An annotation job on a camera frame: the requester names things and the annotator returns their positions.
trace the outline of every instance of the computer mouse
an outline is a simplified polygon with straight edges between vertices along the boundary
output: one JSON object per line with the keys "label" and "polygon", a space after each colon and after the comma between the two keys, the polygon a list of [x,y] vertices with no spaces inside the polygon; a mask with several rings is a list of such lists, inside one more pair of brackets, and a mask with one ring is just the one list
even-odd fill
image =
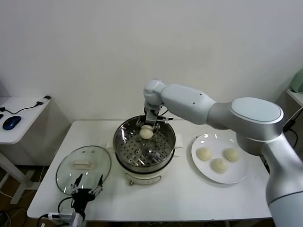
{"label": "computer mouse", "polygon": [[12,116],[5,120],[3,123],[4,130],[12,130],[21,120],[20,116]]}

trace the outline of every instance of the white wall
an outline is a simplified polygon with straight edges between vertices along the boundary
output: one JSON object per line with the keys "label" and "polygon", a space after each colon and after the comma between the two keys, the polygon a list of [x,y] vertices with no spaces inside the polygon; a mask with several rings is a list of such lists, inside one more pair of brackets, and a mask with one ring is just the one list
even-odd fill
{"label": "white wall", "polygon": [[[51,95],[62,125],[142,113],[152,78],[221,102],[275,101],[303,66],[302,9],[300,0],[2,0],[1,93]],[[67,128],[48,127],[46,137]]]}

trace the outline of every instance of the white table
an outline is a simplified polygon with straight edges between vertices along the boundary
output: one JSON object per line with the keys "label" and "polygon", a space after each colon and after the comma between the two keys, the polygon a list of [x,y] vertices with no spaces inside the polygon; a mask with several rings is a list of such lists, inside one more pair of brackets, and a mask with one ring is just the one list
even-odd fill
{"label": "white table", "polygon": [[291,90],[287,89],[286,93],[294,100],[296,101],[300,106],[303,106],[303,93],[295,93]]}
{"label": "white table", "polygon": [[[31,107],[39,101],[41,97],[33,97],[33,98],[23,98],[23,97],[0,97],[0,106],[5,107],[11,112],[15,113],[16,111]],[[4,116],[0,119],[0,144],[15,144],[18,143],[30,126],[34,123],[36,118],[40,115],[40,113],[45,109],[48,105],[49,101],[44,103],[43,105],[36,106],[35,108],[24,110],[16,114],[21,117],[21,121],[12,129],[12,130],[4,130],[2,125],[6,119],[13,114],[9,112],[1,112]],[[30,178],[34,174],[34,171],[28,171],[26,175],[24,175],[17,167],[14,166],[2,153],[0,153],[0,166],[7,172],[4,178],[0,182],[0,189],[6,182],[9,175],[14,177],[18,182],[20,182],[20,186],[15,192],[13,198],[11,199],[11,204],[17,204],[21,199],[25,190],[37,190],[40,183],[32,182]]]}
{"label": "white table", "polygon": [[[76,121],[72,124],[51,163],[27,215],[38,218],[56,212],[59,201],[66,197],[56,186],[56,170],[73,150],[88,145],[106,147],[122,121]],[[189,156],[191,141],[197,135],[216,131],[186,121],[172,121],[176,133],[182,134],[184,148],[176,149],[165,177],[149,186],[129,185],[116,160],[104,182],[103,191],[86,207],[88,221],[196,221],[231,220],[271,217],[265,199],[268,173],[259,157],[247,155],[247,177],[236,185],[211,182],[203,176]]]}

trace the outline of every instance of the cable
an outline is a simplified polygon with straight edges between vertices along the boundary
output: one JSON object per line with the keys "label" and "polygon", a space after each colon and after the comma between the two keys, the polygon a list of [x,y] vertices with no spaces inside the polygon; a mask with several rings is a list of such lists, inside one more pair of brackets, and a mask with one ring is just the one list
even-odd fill
{"label": "cable", "polygon": [[168,226],[170,223],[172,223],[172,222],[169,222],[169,223],[167,223],[165,226],[163,226],[163,227],[166,227],[166,226]]}
{"label": "cable", "polygon": [[17,210],[17,212],[16,212],[13,216],[10,217],[10,220],[8,220],[8,221],[5,223],[4,227],[6,227],[7,223],[8,223],[9,221],[11,221],[11,220],[13,219],[13,217],[15,217],[15,216],[18,214],[18,212],[19,212],[20,210],[25,211],[25,219],[24,219],[24,221],[23,221],[22,226],[25,225],[25,222],[26,222],[26,220],[27,220],[27,210],[24,209],[24,208],[20,208],[19,210]]}
{"label": "cable", "polygon": [[297,117],[301,114],[301,112],[303,111],[303,107],[301,107],[300,109],[298,109],[290,118],[288,118],[288,120],[285,122],[285,124],[283,125],[283,127],[284,126],[286,126],[286,124],[298,113],[298,112],[300,112],[297,116],[296,116],[296,118],[295,119],[297,119]]}
{"label": "cable", "polygon": [[0,107],[0,111],[1,111],[1,112],[6,111],[6,112],[9,112],[9,113],[12,114],[12,115],[15,115],[15,114],[18,114],[19,112],[21,112],[21,111],[23,111],[23,110],[32,109],[32,108],[35,108],[36,106],[39,106],[39,105],[40,105],[40,104],[37,103],[37,104],[35,104],[34,106],[31,106],[31,107],[27,107],[27,108],[23,108],[23,109],[21,109],[21,110],[18,110],[18,111],[15,112],[15,113],[13,113],[13,112],[7,110],[5,107]]}
{"label": "cable", "polygon": [[64,201],[69,200],[69,199],[72,199],[72,197],[71,197],[71,196],[70,196],[70,197],[66,197],[66,198],[64,198],[63,200],[61,200],[61,201],[59,202],[58,207],[57,207],[58,213],[60,213],[60,206],[61,206],[61,204],[62,204]]}
{"label": "cable", "polygon": [[294,121],[298,118],[298,116],[302,113],[303,109],[298,113],[298,115],[294,118]]}
{"label": "cable", "polygon": [[24,210],[25,211],[25,219],[24,219],[24,221],[23,221],[23,224],[22,224],[22,227],[25,225],[25,222],[26,222],[26,220],[27,220],[27,210],[25,209],[25,208],[23,208],[23,207],[14,207],[14,208],[11,208],[11,209],[8,209],[8,210],[0,210],[0,216],[3,214],[3,213],[5,213],[6,215],[8,215],[8,212],[10,212],[10,211],[12,211],[12,210],[17,210],[17,212],[11,217],[11,218],[9,218],[8,219],[8,221],[5,223],[5,225],[4,226],[6,226],[7,225],[7,223],[10,221],[10,224],[9,224],[9,226],[11,226],[11,219],[13,219],[13,217],[15,216],[15,215],[17,215],[17,213],[20,211],[20,210]]}
{"label": "cable", "polygon": [[37,220],[37,224],[36,224],[36,227],[40,227],[40,221],[42,218],[47,218],[48,217],[48,214],[44,214],[42,216],[40,216]]}
{"label": "cable", "polygon": [[164,113],[160,114],[159,116],[163,116],[164,114],[166,114],[169,110],[166,110]]}
{"label": "cable", "polygon": [[[40,174],[40,177],[39,177],[39,181],[38,181],[38,182],[41,182],[42,173],[43,173],[44,168],[45,168],[45,166],[44,166],[44,167],[42,168],[42,170],[41,170],[41,174]],[[21,196],[21,198],[28,196],[28,195],[31,194],[33,191],[34,191],[34,190],[30,191],[28,194],[25,194],[25,195]],[[3,193],[2,191],[0,191],[0,193],[1,193],[2,195],[7,196],[7,197],[13,198],[13,196],[7,195],[7,194]]]}
{"label": "cable", "polygon": [[15,114],[18,114],[19,112],[23,111],[23,110],[28,110],[28,109],[32,109],[32,108],[35,108],[36,106],[39,106],[39,105],[43,105],[45,102],[47,102],[48,100],[50,100],[52,97],[50,96],[44,96],[42,99],[40,99],[39,101],[36,102],[36,104],[34,106],[31,106],[31,107],[26,107],[26,108],[23,108],[21,110],[18,110],[17,112],[13,113],[9,110],[7,110],[5,107],[0,107],[0,112],[9,112],[10,114],[12,115],[15,115]]}
{"label": "cable", "polygon": [[295,134],[296,139],[295,139],[294,146],[293,146],[293,148],[295,148],[295,146],[298,143],[298,139],[299,139],[298,134],[292,129],[289,129],[289,131],[291,131],[293,134]]}
{"label": "cable", "polygon": [[9,227],[11,226],[11,219],[10,219],[10,217],[9,217],[9,214],[7,213],[7,212],[4,212],[5,214],[6,214],[6,216],[8,216],[8,218],[9,218]]}

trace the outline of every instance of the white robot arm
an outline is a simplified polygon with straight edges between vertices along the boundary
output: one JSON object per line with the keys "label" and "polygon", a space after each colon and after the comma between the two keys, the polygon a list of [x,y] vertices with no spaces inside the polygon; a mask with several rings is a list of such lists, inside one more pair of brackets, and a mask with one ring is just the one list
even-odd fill
{"label": "white robot arm", "polygon": [[303,223],[303,163],[282,133],[284,113],[274,103],[238,98],[217,103],[205,93],[152,80],[144,88],[146,123],[155,124],[163,105],[174,115],[194,124],[236,132],[246,152],[264,155],[270,168],[266,199],[277,227]]}

